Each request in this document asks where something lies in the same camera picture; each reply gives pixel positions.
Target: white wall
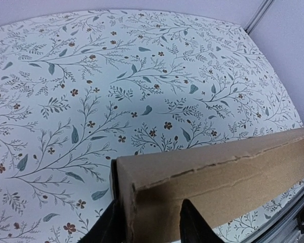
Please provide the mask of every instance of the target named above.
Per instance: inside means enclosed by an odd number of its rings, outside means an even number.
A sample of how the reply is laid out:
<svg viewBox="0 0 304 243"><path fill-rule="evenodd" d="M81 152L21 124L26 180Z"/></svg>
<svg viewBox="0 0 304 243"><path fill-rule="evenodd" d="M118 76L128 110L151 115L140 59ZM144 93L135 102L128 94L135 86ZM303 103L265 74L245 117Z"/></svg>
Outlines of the white wall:
<svg viewBox="0 0 304 243"><path fill-rule="evenodd" d="M262 0L0 0L0 25L89 9L167 10L247 24Z"/></svg>
<svg viewBox="0 0 304 243"><path fill-rule="evenodd" d="M276 0L250 36L274 67L304 123L304 0Z"/></svg>

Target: leaf pattern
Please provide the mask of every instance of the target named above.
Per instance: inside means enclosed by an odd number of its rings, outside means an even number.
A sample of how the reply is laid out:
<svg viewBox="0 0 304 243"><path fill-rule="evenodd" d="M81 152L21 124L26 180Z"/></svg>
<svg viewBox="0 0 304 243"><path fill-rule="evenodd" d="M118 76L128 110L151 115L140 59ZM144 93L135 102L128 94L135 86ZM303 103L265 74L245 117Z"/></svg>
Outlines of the leaf pattern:
<svg viewBox="0 0 304 243"><path fill-rule="evenodd" d="M238 25L98 10L1 26L0 241L77 242L112 199L110 160L118 156L301 126ZM241 242L303 186L214 231Z"/></svg>

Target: cardboard box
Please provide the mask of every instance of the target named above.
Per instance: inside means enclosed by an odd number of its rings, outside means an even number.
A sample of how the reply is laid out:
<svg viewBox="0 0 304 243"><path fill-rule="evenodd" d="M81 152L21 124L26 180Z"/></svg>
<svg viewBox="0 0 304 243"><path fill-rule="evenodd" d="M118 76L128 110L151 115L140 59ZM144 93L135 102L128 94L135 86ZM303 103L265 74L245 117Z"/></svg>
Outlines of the cardboard box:
<svg viewBox="0 0 304 243"><path fill-rule="evenodd" d="M213 228L267 203L304 178L304 128L223 144L119 157L114 196L127 243L178 240L182 200Z"/></svg>

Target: cardboard flap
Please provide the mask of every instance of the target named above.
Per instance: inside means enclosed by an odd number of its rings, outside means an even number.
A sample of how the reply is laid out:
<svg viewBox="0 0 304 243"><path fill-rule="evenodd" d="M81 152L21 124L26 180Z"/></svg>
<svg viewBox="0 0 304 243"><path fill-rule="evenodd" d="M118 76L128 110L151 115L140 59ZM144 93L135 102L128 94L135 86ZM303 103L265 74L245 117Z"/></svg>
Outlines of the cardboard flap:
<svg viewBox="0 0 304 243"><path fill-rule="evenodd" d="M117 159L136 190L157 186L164 181L204 167L257 157L263 152L304 138L304 128L211 146L124 156Z"/></svg>

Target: small brown flower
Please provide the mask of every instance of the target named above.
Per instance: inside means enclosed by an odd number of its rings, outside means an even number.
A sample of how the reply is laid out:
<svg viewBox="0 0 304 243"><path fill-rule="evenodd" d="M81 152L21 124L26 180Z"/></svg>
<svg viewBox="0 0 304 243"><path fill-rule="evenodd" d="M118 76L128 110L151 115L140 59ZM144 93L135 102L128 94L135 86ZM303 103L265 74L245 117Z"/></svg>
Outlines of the small brown flower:
<svg viewBox="0 0 304 243"><path fill-rule="evenodd" d="M70 223L67 223L66 226L64 225L63 229L67 230L67 232L69 234L72 234L72 233L76 232L75 225L74 224L70 224Z"/></svg>
<svg viewBox="0 0 304 243"><path fill-rule="evenodd" d="M78 94L78 90L73 89L73 90L70 91L70 93L71 93L72 96L74 97L74 96L76 96L76 95Z"/></svg>
<svg viewBox="0 0 304 243"><path fill-rule="evenodd" d="M81 199L79 199L79 201L77 202L77 207L80 207L81 209L84 209L85 204L87 204L85 201L82 201Z"/></svg>
<svg viewBox="0 0 304 243"><path fill-rule="evenodd" d="M121 135L119 135L118 138L119 138L118 141L119 141L120 143L121 143L121 142L122 142L122 143L125 143L126 137L122 137Z"/></svg>
<svg viewBox="0 0 304 243"><path fill-rule="evenodd" d="M4 164L0 163L0 174L2 174L5 170L6 168L4 167Z"/></svg>
<svg viewBox="0 0 304 243"><path fill-rule="evenodd" d="M93 123L91 120L87 124L87 127L93 128L96 125L96 123Z"/></svg>
<svg viewBox="0 0 304 243"><path fill-rule="evenodd" d="M53 153L55 152L55 150L54 150L52 147L50 147L50 149L47 150L47 152L48 152L49 154L53 154Z"/></svg>
<svg viewBox="0 0 304 243"><path fill-rule="evenodd" d="M20 225L19 225L19 223L14 223L14 227L15 227L15 229L20 229Z"/></svg>
<svg viewBox="0 0 304 243"><path fill-rule="evenodd" d="M151 130L149 134L150 134L151 137L156 137L157 136L156 131L154 129Z"/></svg>
<svg viewBox="0 0 304 243"><path fill-rule="evenodd" d="M165 122L164 123L164 129L168 129L168 130L170 130L172 128L172 125L171 125L171 123L169 123L169 122Z"/></svg>

